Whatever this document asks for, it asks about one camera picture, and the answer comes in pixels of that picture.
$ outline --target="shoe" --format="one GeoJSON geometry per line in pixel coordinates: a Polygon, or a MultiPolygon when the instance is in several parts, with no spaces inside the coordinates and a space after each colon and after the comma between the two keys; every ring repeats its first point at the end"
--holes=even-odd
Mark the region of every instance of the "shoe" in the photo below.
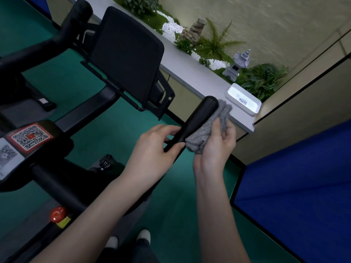
{"type": "Polygon", "coordinates": [[[118,248],[118,238],[116,236],[111,236],[108,239],[105,247],[117,249],[118,248]]]}
{"type": "Polygon", "coordinates": [[[138,234],[138,237],[137,237],[137,241],[139,239],[146,239],[149,244],[151,244],[151,234],[148,230],[142,230],[139,234],[138,234]]]}

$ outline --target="green floor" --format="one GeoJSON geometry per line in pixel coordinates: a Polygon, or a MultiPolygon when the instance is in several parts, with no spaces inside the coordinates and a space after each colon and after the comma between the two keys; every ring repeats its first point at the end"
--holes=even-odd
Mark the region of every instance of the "green floor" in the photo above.
{"type": "MultiPolygon", "coordinates": [[[[49,38],[55,33],[51,23],[23,0],[0,0],[0,55],[49,38]]],[[[25,77],[41,90],[58,109],[57,119],[103,88],[80,65],[81,57],[69,50],[59,57],[25,72],[25,77]]],[[[138,112],[119,100],[104,114],[73,136],[75,148],[68,156],[89,167],[106,153],[126,163],[140,134],[158,124],[150,112],[138,112]]],[[[162,123],[175,124],[164,116],[162,123]]],[[[147,212],[133,232],[146,227],[152,235],[152,249],[161,262],[198,262],[199,242],[196,218],[193,154],[185,151],[157,186],[147,212]]],[[[225,170],[228,194],[234,188],[238,167],[229,162],[225,170]]],[[[49,199],[36,184],[0,194],[0,238],[20,224],[49,199]]],[[[296,262],[252,223],[234,211],[240,235],[252,262],[296,262]]]]}

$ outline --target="gray cloth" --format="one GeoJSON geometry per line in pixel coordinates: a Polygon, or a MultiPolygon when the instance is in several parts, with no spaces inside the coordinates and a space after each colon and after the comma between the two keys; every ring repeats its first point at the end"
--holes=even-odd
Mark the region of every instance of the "gray cloth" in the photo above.
{"type": "Polygon", "coordinates": [[[221,132],[227,130],[227,121],[229,118],[229,112],[232,110],[232,106],[227,104],[224,100],[218,100],[219,107],[214,114],[204,123],[196,132],[185,139],[185,146],[191,152],[196,154],[202,154],[204,146],[211,136],[212,124],[219,117],[221,132]]]}

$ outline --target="white box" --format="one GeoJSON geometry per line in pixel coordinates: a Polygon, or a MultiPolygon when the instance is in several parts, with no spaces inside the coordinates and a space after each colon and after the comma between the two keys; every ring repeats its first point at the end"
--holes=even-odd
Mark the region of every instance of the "white box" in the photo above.
{"type": "Polygon", "coordinates": [[[236,106],[252,116],[258,114],[262,105],[259,99],[235,83],[230,86],[225,96],[236,106]]]}

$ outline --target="red sticker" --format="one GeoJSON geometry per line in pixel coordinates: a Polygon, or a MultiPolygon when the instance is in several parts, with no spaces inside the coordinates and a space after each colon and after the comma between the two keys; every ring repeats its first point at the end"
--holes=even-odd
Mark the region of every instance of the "red sticker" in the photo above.
{"type": "Polygon", "coordinates": [[[11,134],[11,141],[21,151],[28,153],[53,138],[39,124],[30,124],[11,134]]]}

